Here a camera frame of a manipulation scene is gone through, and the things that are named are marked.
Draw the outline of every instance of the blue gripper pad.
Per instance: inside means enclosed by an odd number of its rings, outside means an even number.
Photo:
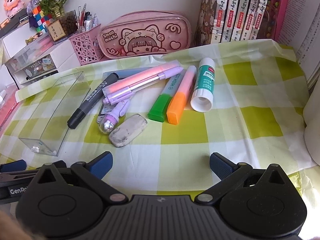
[[[223,180],[236,171],[238,166],[219,153],[212,153],[210,156],[210,168],[219,179]]]
[[[113,157],[111,152],[104,152],[87,163],[85,168],[97,178],[102,179],[108,173],[108,171],[110,171],[112,165]]]
[[[1,164],[0,172],[24,171],[27,164],[24,160],[19,160],[11,163]]]

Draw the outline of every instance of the pink pen holder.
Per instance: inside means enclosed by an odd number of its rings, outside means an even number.
[[[69,38],[81,65],[98,62],[103,57],[98,44],[100,28],[101,24],[98,24],[87,32]]]

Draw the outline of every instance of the green checkered tablecloth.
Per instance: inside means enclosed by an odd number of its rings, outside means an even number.
[[[141,135],[129,145],[115,148],[108,136],[99,132],[99,103],[75,130],[68,132],[58,157],[35,154],[18,139],[47,89],[60,76],[84,71],[94,89],[106,71],[156,66],[174,59],[186,69],[189,65],[198,66],[204,57],[216,63],[213,108],[207,113],[196,112],[189,104],[179,125],[148,119]],[[139,91],[125,117],[139,113],[147,118],[164,85],[162,81]],[[42,104],[50,104],[58,95],[52,93]],[[23,158],[32,168],[62,159],[70,165],[110,151],[114,165],[104,181],[128,195],[163,194],[204,190],[217,183],[209,156],[219,152],[234,163],[247,162],[254,168],[278,163],[291,174],[305,201],[311,203],[315,199],[314,190],[308,191],[316,184],[310,185],[310,174],[320,171],[314,167],[303,138],[306,80],[293,50],[272,40],[212,44],[167,55],[90,64],[31,84],[19,90],[16,98],[23,103],[0,139],[0,163]],[[48,117],[43,113],[39,118]]]

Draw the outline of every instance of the pen holder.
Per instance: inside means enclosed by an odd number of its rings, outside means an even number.
[[[98,24],[87,32],[76,34],[69,38],[81,65],[98,62],[103,57],[98,44],[100,28],[101,24]]]
[[[67,121],[87,96],[83,72],[59,78],[26,122],[19,139],[34,153],[58,156],[68,132]]]

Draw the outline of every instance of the black whiteboard marker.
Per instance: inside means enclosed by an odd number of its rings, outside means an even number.
[[[75,129],[84,117],[90,112],[93,106],[103,97],[102,89],[118,81],[119,76],[116,73],[110,74],[77,108],[68,120],[70,129]]]

